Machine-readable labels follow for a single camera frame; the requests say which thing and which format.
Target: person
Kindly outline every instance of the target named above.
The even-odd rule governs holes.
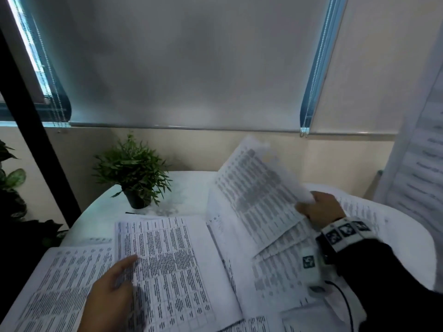
[[[312,194],[315,204],[297,204],[296,208],[314,227],[324,230],[344,221],[346,214],[333,195]],[[78,332],[115,332],[123,327],[132,301],[132,284],[124,282],[118,289],[115,284],[136,260],[133,255],[117,262],[94,283]],[[338,251],[334,264],[366,311],[360,332],[438,329],[443,295],[414,279],[387,244],[376,238],[360,240]]]

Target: plant pot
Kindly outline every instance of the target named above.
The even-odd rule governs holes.
[[[136,210],[140,208],[145,208],[151,204],[151,200],[149,200],[148,202],[144,201],[142,198],[139,197],[136,191],[127,190],[123,191],[123,193],[128,199],[130,206]]]

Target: black and white square marker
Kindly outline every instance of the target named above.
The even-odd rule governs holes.
[[[337,232],[336,229],[329,231],[328,233],[325,234],[325,236],[331,245],[335,245],[336,243],[342,240],[340,234]]]
[[[360,232],[370,231],[370,228],[363,221],[353,221],[352,223],[355,224]]]
[[[352,228],[350,223],[345,223],[344,225],[339,226],[338,228],[340,230],[340,233],[347,238],[348,236],[357,234],[355,229]]]
[[[315,260],[313,255],[303,256],[303,268],[314,268],[315,267]]]

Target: black metal post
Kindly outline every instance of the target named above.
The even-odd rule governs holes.
[[[1,31],[0,54],[3,68],[0,92],[66,223],[71,227],[81,214],[80,207]]]

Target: wire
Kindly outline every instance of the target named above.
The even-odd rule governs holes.
[[[351,307],[349,306],[348,300],[346,299],[345,294],[343,293],[343,291],[339,288],[338,285],[336,285],[334,282],[331,281],[325,281],[326,284],[330,284],[335,286],[341,293],[341,295],[343,296],[343,299],[345,300],[346,306],[348,308],[348,313],[349,313],[349,321],[351,323],[351,332],[354,332],[354,322],[352,320],[352,314],[351,314]]]

